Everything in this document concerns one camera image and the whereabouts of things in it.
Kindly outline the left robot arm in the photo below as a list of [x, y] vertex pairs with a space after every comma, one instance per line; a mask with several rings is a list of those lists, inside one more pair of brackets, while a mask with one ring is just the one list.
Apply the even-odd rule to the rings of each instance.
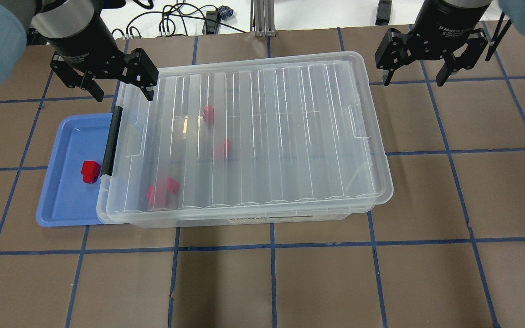
[[101, 18], [124, 0], [0, 0], [0, 83], [12, 74], [35, 29], [54, 48], [50, 67], [68, 88], [102, 101], [98, 79], [114, 79], [154, 98], [159, 71], [141, 48], [121, 51]]

